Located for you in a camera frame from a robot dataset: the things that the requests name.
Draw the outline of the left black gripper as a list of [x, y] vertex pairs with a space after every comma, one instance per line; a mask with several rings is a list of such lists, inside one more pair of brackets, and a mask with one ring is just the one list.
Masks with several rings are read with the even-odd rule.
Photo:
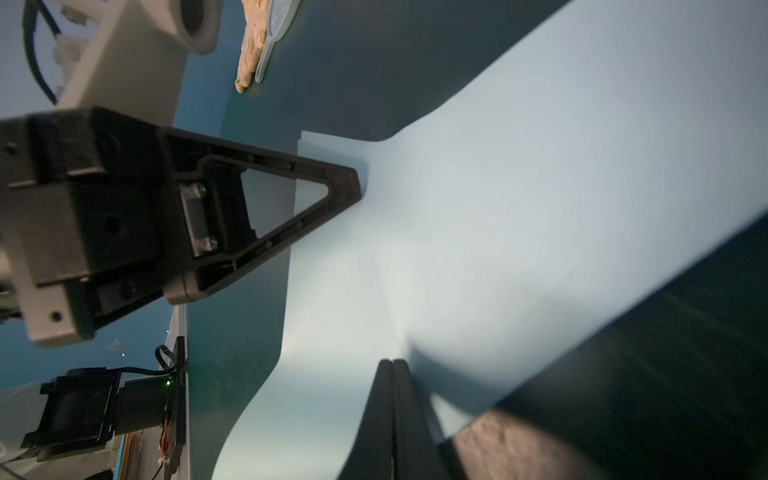
[[[252, 228], [252, 170], [326, 187], [271, 231]], [[1, 124], [1, 244], [12, 311], [44, 347], [92, 339], [158, 299], [208, 298], [362, 197], [351, 167], [159, 127], [104, 108]]]

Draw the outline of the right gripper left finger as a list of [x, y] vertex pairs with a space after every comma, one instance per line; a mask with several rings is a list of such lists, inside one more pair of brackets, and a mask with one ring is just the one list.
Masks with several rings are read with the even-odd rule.
[[380, 361], [357, 435], [338, 480], [392, 478], [395, 424], [393, 380], [393, 362]]

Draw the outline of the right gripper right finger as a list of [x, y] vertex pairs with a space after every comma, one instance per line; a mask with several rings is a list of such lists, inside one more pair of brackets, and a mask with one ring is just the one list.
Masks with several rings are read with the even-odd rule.
[[451, 479], [419, 403], [405, 360], [393, 362], [394, 386], [394, 479]]

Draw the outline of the light blue square paper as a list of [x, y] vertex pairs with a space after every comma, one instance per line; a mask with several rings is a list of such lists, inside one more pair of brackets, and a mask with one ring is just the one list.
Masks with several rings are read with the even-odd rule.
[[763, 1], [571, 1], [387, 140], [306, 128], [363, 198], [292, 248], [214, 477], [334, 478], [384, 358], [455, 433], [763, 214], [766, 47]]

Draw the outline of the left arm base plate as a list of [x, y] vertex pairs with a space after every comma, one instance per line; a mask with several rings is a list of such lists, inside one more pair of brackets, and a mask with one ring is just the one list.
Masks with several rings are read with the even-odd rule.
[[174, 371], [169, 377], [170, 397], [163, 447], [163, 479], [171, 479], [177, 473], [187, 440], [187, 355], [184, 336], [176, 338], [173, 354]]

